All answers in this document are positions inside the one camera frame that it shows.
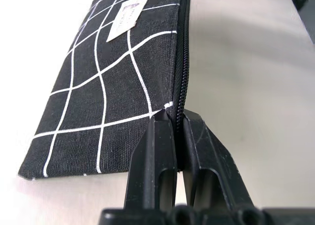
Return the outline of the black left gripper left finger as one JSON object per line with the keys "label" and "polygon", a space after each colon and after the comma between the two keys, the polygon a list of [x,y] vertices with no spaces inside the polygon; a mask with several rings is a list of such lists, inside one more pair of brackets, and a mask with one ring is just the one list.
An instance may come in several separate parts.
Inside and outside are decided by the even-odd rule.
{"label": "black left gripper left finger", "polygon": [[134,149],[128,172],[125,209],[171,209],[175,204],[177,159],[172,123],[157,112]]}

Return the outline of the black white grid zipper pouch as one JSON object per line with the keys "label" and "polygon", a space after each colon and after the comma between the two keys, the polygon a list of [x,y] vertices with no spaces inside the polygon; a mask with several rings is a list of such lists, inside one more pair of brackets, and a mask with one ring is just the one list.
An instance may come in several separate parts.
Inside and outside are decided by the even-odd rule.
{"label": "black white grid zipper pouch", "polygon": [[18,175],[126,172],[150,118],[181,124],[190,0],[93,0],[65,57]]}

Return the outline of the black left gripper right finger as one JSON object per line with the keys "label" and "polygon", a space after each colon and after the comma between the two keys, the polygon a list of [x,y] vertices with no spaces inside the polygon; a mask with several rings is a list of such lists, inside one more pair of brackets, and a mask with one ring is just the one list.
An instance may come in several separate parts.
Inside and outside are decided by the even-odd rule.
{"label": "black left gripper right finger", "polygon": [[183,177],[187,204],[195,210],[235,211],[253,202],[230,152],[200,115],[184,111]]}

